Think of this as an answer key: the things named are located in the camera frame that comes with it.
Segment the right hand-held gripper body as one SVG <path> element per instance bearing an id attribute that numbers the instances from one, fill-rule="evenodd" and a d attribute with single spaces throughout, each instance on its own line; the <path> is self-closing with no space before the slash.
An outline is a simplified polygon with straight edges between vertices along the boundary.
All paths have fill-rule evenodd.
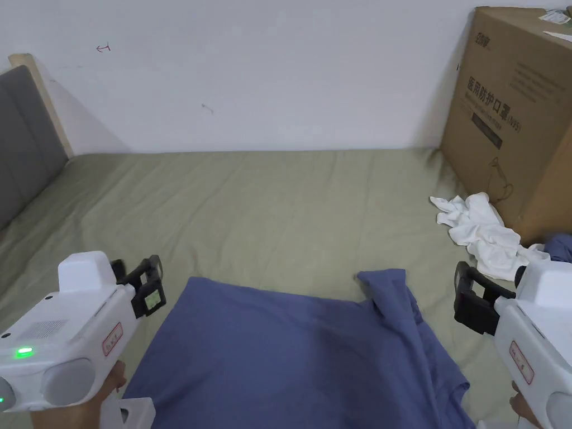
<path id="1" fill-rule="evenodd" d="M 495 348 L 513 380 L 539 378 L 552 392 L 546 411 L 555 428 L 571 427 L 571 264 L 529 263 L 515 299 L 492 301 L 499 314 Z"/>

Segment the person's right hand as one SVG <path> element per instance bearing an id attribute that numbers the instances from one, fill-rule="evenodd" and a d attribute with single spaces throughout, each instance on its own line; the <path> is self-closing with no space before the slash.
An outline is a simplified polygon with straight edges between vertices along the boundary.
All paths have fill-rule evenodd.
<path id="1" fill-rule="evenodd" d="M 546 411 L 548 395 L 553 389 L 547 388 L 547 384 L 539 378 L 535 378 L 530 384 L 525 380 L 512 380 L 511 386 L 515 394 L 509 403 L 521 419 L 525 419 L 535 428 L 555 428 Z"/>

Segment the person's left hand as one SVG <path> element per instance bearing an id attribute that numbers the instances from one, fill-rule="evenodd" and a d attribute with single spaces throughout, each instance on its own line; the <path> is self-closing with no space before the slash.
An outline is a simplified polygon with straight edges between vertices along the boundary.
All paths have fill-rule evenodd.
<path id="1" fill-rule="evenodd" d="M 125 366 L 117 361 L 97 394 L 85 403 L 30 412 L 33 428 L 99 428 L 103 402 L 127 382 Z"/>

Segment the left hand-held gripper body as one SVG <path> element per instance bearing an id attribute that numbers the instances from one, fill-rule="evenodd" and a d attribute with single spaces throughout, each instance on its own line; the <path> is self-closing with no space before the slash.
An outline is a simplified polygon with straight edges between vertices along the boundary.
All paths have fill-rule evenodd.
<path id="1" fill-rule="evenodd" d="M 59 287 L 1 335 L 1 412 L 76 406 L 92 399 L 141 321 L 103 252 L 59 263 Z"/>

